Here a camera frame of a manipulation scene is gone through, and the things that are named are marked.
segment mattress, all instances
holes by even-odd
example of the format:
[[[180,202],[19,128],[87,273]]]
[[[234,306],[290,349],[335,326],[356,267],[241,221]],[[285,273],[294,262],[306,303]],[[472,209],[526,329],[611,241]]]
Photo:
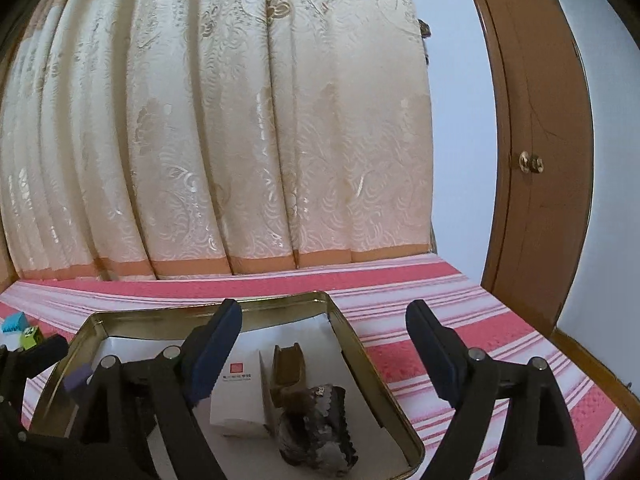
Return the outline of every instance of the mattress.
[[[404,310],[423,298],[441,323],[467,346],[492,357],[525,363],[533,356],[552,367],[569,407],[588,480],[604,480],[635,436],[631,423],[562,352],[480,286],[436,254],[363,264],[315,267],[209,280],[155,282],[44,281],[14,283],[0,294],[0,317],[23,311],[42,331],[71,340],[94,312],[182,306],[224,298],[328,292],[352,324],[426,448],[435,453],[453,410],[440,400],[404,327]],[[48,378],[28,381],[23,423],[28,425]],[[492,466],[508,402],[499,400],[472,478]]]

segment small white box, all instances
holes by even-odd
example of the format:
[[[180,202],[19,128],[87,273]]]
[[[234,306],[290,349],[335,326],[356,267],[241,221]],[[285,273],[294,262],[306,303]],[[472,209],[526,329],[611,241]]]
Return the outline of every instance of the small white box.
[[[211,393],[209,422],[225,436],[270,436],[271,396],[260,352],[231,352]]]

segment curtain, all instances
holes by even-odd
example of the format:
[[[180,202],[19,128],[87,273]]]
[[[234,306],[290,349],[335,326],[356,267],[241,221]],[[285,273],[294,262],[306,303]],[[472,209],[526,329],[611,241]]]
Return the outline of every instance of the curtain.
[[[430,248],[412,0],[41,0],[3,65],[0,210],[21,277]]]
[[[2,82],[6,74],[8,67],[8,59],[0,60],[0,94],[2,93]],[[6,239],[2,234],[4,228],[2,227],[2,221],[0,220],[0,292],[4,291],[9,285],[16,280],[16,273],[14,264],[11,261],[8,248],[6,246]]]

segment screw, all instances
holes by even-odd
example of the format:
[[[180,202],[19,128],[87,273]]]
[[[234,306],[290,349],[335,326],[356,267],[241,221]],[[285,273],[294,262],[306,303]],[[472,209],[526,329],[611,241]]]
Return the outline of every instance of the screw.
[[[116,357],[114,355],[107,355],[100,361],[102,368],[111,368],[114,364],[116,364]]]
[[[470,348],[468,354],[474,361],[482,361],[486,357],[486,352],[481,348]]]
[[[548,367],[547,362],[542,357],[534,357],[530,362],[531,365],[538,370],[544,370]]]
[[[180,355],[180,347],[171,345],[162,350],[162,355],[165,359],[175,359]]]

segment door knob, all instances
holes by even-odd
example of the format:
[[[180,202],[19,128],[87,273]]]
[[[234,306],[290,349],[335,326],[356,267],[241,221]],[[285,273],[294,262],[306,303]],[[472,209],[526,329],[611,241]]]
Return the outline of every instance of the door knob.
[[[535,154],[529,155],[529,152],[522,152],[518,163],[522,173],[542,173],[545,171],[545,164],[542,162],[542,158]]]

